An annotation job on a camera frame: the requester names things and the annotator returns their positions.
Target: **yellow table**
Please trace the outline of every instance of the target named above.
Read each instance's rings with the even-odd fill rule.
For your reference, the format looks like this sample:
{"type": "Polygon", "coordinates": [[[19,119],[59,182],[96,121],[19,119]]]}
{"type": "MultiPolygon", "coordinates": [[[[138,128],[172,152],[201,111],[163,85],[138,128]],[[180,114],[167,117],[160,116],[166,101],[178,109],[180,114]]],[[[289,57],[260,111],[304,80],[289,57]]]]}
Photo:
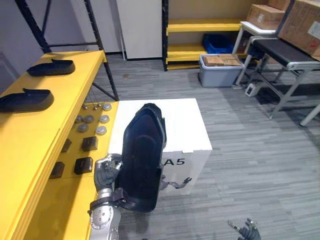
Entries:
{"type": "Polygon", "coordinates": [[[118,102],[110,102],[112,109],[103,111],[102,108],[92,110],[93,105],[87,104],[88,109],[81,109],[81,116],[93,115],[94,121],[89,123],[89,129],[80,133],[77,123],[71,129],[68,139],[72,142],[67,152],[60,153],[57,162],[64,163],[61,178],[49,179],[41,198],[37,204],[24,240],[84,240],[90,236],[90,217],[87,211],[90,203],[95,199],[96,188],[94,184],[95,162],[106,156],[114,126],[118,102]],[[110,121],[100,123],[101,115],[108,115],[110,121]],[[98,126],[105,126],[105,135],[95,134],[98,126]],[[83,138],[96,136],[97,150],[83,151],[81,144],[83,138]],[[89,173],[76,175],[75,162],[78,158],[91,157],[93,170],[89,173]]]}
{"type": "Polygon", "coordinates": [[[51,170],[102,62],[103,51],[47,53],[51,59],[73,60],[68,75],[32,77],[24,73],[3,95],[27,89],[49,89],[53,104],[43,111],[0,113],[0,239],[22,239],[51,170]]]}

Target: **black conveyor belt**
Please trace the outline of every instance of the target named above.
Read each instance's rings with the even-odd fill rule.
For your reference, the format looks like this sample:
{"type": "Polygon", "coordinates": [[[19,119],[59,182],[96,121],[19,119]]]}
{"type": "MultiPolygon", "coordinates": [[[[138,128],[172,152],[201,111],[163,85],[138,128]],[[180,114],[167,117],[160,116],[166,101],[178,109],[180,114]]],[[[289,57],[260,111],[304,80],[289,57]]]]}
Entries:
{"type": "Polygon", "coordinates": [[[307,53],[282,39],[256,39],[252,45],[268,54],[283,66],[291,62],[316,62],[307,53]]]}

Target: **gray plastic bin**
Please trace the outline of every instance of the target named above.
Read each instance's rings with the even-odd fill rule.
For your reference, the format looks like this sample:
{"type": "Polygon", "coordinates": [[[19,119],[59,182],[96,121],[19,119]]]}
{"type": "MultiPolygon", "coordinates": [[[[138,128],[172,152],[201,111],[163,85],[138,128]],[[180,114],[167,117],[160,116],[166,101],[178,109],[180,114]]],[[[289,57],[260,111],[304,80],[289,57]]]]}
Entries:
{"type": "Polygon", "coordinates": [[[231,87],[236,77],[245,67],[242,66],[205,66],[204,56],[216,56],[219,54],[202,54],[199,56],[200,72],[199,80],[204,88],[231,87]]]}

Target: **cardboard box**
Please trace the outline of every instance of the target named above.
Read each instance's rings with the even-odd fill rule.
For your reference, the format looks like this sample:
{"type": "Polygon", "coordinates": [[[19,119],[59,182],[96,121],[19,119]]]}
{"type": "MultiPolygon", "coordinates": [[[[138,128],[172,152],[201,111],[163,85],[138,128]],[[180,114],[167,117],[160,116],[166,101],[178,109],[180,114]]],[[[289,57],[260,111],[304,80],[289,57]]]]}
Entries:
{"type": "Polygon", "coordinates": [[[219,58],[225,67],[242,66],[236,54],[219,54],[219,58]]]}
{"type": "Polygon", "coordinates": [[[268,0],[268,6],[286,11],[290,5],[290,0],[268,0]]]}
{"type": "Polygon", "coordinates": [[[263,30],[277,30],[285,12],[268,5],[252,4],[246,19],[263,30]]]}
{"type": "Polygon", "coordinates": [[[205,56],[203,61],[207,67],[221,67],[224,65],[224,62],[219,56],[205,56]]]}
{"type": "Polygon", "coordinates": [[[238,59],[236,54],[226,53],[226,54],[219,54],[218,56],[221,59],[231,59],[231,60],[237,60],[238,59]]]}
{"type": "Polygon", "coordinates": [[[188,195],[212,151],[195,98],[120,101],[108,153],[122,154],[125,129],[147,103],[156,104],[165,118],[167,141],[162,152],[159,196],[188,195]]]}
{"type": "Polygon", "coordinates": [[[297,0],[278,36],[320,61],[320,2],[297,0]]]}
{"type": "Polygon", "coordinates": [[[238,59],[222,59],[225,67],[242,66],[238,59]]]}

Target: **black metal frame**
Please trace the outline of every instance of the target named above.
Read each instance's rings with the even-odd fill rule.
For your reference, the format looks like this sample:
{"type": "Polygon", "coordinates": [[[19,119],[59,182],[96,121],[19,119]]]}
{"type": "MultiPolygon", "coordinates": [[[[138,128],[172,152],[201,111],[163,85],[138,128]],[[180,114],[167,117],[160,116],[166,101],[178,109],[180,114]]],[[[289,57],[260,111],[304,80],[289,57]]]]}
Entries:
{"type": "Polygon", "coordinates": [[[162,0],[162,62],[164,71],[168,71],[166,59],[168,57],[169,0],[162,0]]]}
{"type": "MultiPolygon", "coordinates": [[[[25,0],[15,0],[15,3],[17,4],[20,12],[22,13],[25,21],[27,22],[28,26],[30,27],[36,41],[38,42],[39,46],[41,47],[43,53],[52,53],[51,48],[55,48],[55,47],[68,47],[68,46],[88,46],[88,45],[97,45],[99,50],[102,50],[105,53],[104,47],[102,45],[102,41],[101,41],[101,37],[99,34],[99,30],[98,30],[98,26],[96,23],[96,19],[95,19],[95,15],[94,12],[92,10],[92,6],[91,6],[91,2],[90,0],[83,0],[84,4],[85,4],[85,8],[86,11],[88,13],[89,16],[89,20],[91,23],[91,27],[93,30],[93,34],[95,37],[95,41],[94,42],[81,42],[81,43],[63,43],[63,44],[48,44],[46,39],[45,39],[45,31],[46,31],[46,26],[47,26],[47,21],[48,21],[48,16],[49,16],[49,12],[50,12],[50,7],[51,7],[51,2],[52,0],[47,0],[47,5],[46,5],[46,9],[45,9],[45,15],[44,15],[44,20],[43,20],[43,24],[42,24],[42,30],[40,29],[40,27],[38,26],[37,22],[35,21],[28,4],[26,3],[25,0]]],[[[117,93],[117,89],[114,83],[114,79],[112,77],[110,68],[109,68],[109,64],[108,62],[104,62],[104,69],[105,72],[109,78],[109,82],[113,91],[113,95],[110,94],[109,92],[107,92],[106,90],[104,90],[101,86],[99,86],[98,84],[96,84],[95,82],[92,83],[93,86],[95,86],[97,89],[99,89],[100,91],[102,91],[104,94],[106,94],[107,96],[109,96],[110,98],[112,98],[115,101],[119,101],[119,96],[117,93]]]]}

